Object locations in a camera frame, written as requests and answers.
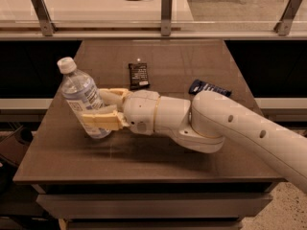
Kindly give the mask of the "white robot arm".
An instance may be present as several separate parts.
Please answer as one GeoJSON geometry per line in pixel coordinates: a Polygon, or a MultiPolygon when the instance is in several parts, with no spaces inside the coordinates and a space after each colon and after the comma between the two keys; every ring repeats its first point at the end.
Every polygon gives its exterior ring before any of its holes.
{"type": "Polygon", "coordinates": [[[160,134],[204,153],[218,151],[228,138],[307,193],[307,138],[222,94],[201,91],[191,101],[146,90],[102,89],[100,94],[108,106],[82,114],[91,127],[160,134]]]}

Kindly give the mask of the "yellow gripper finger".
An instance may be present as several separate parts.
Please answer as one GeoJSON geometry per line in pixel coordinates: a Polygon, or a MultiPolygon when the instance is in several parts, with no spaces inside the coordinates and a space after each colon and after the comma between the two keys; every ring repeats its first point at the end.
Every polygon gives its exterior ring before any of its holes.
{"type": "Polygon", "coordinates": [[[127,88],[101,88],[99,92],[105,105],[116,105],[118,110],[123,109],[126,98],[132,94],[127,88]]]}
{"type": "Polygon", "coordinates": [[[83,121],[91,126],[109,130],[120,130],[128,127],[129,124],[122,112],[113,110],[110,113],[84,113],[82,115],[83,121]]]}

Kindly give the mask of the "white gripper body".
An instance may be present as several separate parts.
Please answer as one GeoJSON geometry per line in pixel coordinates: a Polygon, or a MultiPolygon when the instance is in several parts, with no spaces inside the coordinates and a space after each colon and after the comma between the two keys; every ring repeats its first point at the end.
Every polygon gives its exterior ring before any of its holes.
{"type": "Polygon", "coordinates": [[[126,98],[124,116],[131,132],[144,135],[154,133],[154,111],[159,97],[157,92],[139,90],[126,98]]]}

